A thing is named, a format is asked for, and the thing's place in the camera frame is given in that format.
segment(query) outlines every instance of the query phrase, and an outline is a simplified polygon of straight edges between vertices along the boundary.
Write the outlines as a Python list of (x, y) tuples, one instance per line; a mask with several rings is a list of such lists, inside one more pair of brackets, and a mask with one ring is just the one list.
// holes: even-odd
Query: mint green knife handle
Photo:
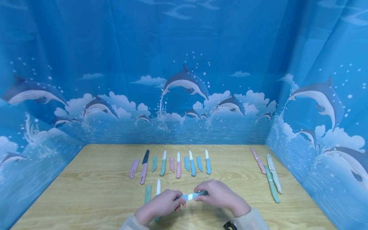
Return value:
[(192, 177), (195, 177), (195, 164), (194, 164), (194, 160), (190, 160), (190, 169), (192, 170)]
[(206, 168), (207, 168), (206, 173), (208, 175), (211, 174), (211, 163), (209, 162), (209, 158), (206, 158)]
[(166, 159), (162, 160), (160, 176), (163, 176), (165, 174), (165, 170), (166, 170)]

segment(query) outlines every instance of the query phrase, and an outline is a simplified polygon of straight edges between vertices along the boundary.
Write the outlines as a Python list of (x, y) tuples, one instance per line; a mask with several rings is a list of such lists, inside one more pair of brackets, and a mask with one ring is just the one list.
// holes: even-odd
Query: white ceramic blade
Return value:
[(160, 179), (157, 179), (157, 190), (156, 190), (156, 195), (161, 193), (161, 181)]

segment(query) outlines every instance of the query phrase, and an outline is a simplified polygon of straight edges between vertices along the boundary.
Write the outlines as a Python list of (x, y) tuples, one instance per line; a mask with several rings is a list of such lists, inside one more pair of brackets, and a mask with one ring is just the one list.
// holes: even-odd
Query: paring knife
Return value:
[(201, 157), (200, 156), (197, 156), (197, 166), (198, 166), (198, 169), (203, 172), (203, 168), (202, 168), (202, 161), (201, 161)]
[(277, 175), (277, 172), (276, 172), (276, 169), (275, 169), (275, 166), (273, 165), (273, 161), (272, 161), (272, 158), (269, 154), (267, 154), (267, 162), (268, 162), (268, 167), (271, 171), (271, 174), (272, 174), (272, 178), (273, 178), (273, 181), (275, 182), (275, 185), (276, 185), (276, 188), (277, 188), (277, 191), (282, 194), (282, 188), (281, 188), (281, 184), (280, 184), (280, 180), (279, 180), (279, 176)]
[(273, 200), (276, 203), (280, 203), (279, 196), (277, 195), (276, 188), (275, 188), (275, 185), (273, 183), (271, 172), (270, 172), (270, 170), (268, 169), (267, 166), (264, 165), (264, 167), (265, 167), (265, 170), (266, 170), (266, 175), (267, 175), (268, 183), (270, 184), (271, 194), (272, 194)]
[(170, 158), (170, 170), (175, 172), (174, 158)]
[(265, 167), (264, 167), (264, 165), (262, 164), (262, 161), (258, 158), (257, 153), (255, 152), (255, 150), (254, 150), (253, 148), (250, 148), (250, 149), (251, 149), (251, 151), (252, 151), (252, 154), (253, 154), (253, 156), (254, 156), (254, 159), (257, 161), (258, 166), (259, 166), (259, 168), (261, 169), (262, 174), (266, 174)]
[(206, 173), (209, 175), (211, 174), (211, 163), (209, 161), (208, 151), (206, 150)]
[(166, 170), (166, 150), (163, 151), (160, 176), (163, 176), (165, 174), (165, 170)]
[[(157, 189), (156, 189), (156, 196), (161, 193), (161, 181), (160, 179), (157, 179)], [(155, 217), (155, 222), (158, 222), (160, 220), (160, 217)]]
[(148, 155), (149, 155), (149, 150), (147, 149), (146, 154), (144, 155), (144, 158), (142, 161), (143, 168), (141, 172), (141, 179), (139, 182), (140, 184), (144, 184), (144, 181), (146, 180)]
[(176, 178), (180, 178), (181, 176), (181, 162), (180, 162), (180, 153), (177, 154), (177, 160), (176, 160)]
[(156, 168), (157, 168), (157, 157), (154, 156), (152, 158), (152, 172), (154, 172), (156, 170)]
[(207, 191), (200, 191), (200, 192), (197, 192), (197, 193), (185, 194), (185, 195), (180, 196), (178, 199), (185, 198), (185, 201), (188, 202), (190, 200), (195, 199), (197, 196), (200, 196), (200, 195), (208, 196), (208, 192)]
[(190, 172), (190, 168), (189, 168), (189, 158), (187, 156), (184, 157), (184, 167), (185, 169)]
[(193, 160), (193, 155), (192, 152), (189, 150), (189, 160), (190, 160), (190, 169), (192, 170), (192, 177), (195, 177), (195, 164), (194, 164), (194, 160)]
[(132, 167), (130, 168), (130, 173), (129, 173), (130, 179), (134, 178), (135, 172), (137, 171), (137, 168), (138, 168), (138, 164), (139, 164), (139, 159), (133, 161)]

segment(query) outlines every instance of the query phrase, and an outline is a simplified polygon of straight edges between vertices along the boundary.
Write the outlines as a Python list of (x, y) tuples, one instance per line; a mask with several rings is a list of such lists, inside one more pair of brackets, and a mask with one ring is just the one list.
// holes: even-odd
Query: hand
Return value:
[(148, 203), (143, 205), (136, 211), (135, 218), (141, 225), (148, 227), (149, 223), (158, 216), (167, 216), (172, 212), (180, 210), (181, 205), (186, 207), (187, 203), (184, 198), (177, 199), (182, 196), (181, 191), (166, 189), (163, 193), (155, 196)]
[(233, 213), (235, 218), (251, 211), (248, 203), (221, 181), (204, 181), (194, 189), (194, 192), (199, 191), (207, 191), (208, 196), (197, 196), (195, 201), (203, 201), (217, 208), (226, 208)]

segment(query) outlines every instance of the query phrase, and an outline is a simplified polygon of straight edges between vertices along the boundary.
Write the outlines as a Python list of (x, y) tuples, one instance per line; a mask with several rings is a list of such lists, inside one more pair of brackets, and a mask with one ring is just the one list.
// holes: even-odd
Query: right hand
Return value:
[(199, 191), (207, 191), (208, 196), (197, 196), (195, 201), (203, 201), (217, 208), (226, 208), (233, 213), (235, 218), (251, 211), (248, 203), (221, 181), (204, 181), (194, 189), (194, 192)]

